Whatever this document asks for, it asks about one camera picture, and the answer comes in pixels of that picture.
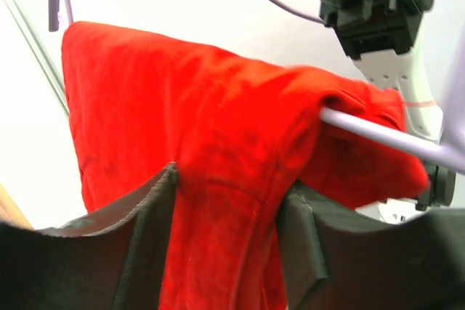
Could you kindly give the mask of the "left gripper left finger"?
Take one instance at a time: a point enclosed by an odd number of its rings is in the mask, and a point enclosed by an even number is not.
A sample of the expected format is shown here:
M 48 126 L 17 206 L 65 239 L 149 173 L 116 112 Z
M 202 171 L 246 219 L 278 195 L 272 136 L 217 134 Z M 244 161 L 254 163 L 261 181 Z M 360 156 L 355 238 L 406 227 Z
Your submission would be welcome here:
M 176 200 L 168 164 L 139 189 L 60 228 L 1 223 L 3 309 L 157 309 Z

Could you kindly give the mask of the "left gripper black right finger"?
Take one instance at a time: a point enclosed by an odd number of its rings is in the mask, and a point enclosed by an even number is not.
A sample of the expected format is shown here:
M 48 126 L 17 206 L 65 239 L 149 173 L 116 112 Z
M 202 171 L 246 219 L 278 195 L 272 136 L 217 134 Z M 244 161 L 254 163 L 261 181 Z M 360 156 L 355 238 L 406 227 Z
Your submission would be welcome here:
M 388 224 L 298 182 L 276 225 L 290 309 L 464 307 L 461 209 Z

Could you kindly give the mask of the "red trousers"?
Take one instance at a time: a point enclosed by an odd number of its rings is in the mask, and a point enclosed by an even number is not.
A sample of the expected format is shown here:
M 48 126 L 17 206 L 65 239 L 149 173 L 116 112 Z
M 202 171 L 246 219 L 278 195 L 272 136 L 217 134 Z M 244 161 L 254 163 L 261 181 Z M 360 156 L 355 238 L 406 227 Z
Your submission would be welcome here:
M 351 209 L 428 185 L 418 158 L 320 119 L 404 131 L 393 89 L 88 22 L 66 30 L 62 69 L 88 211 L 177 164 L 162 309 L 284 309 L 274 222 L 296 180 Z

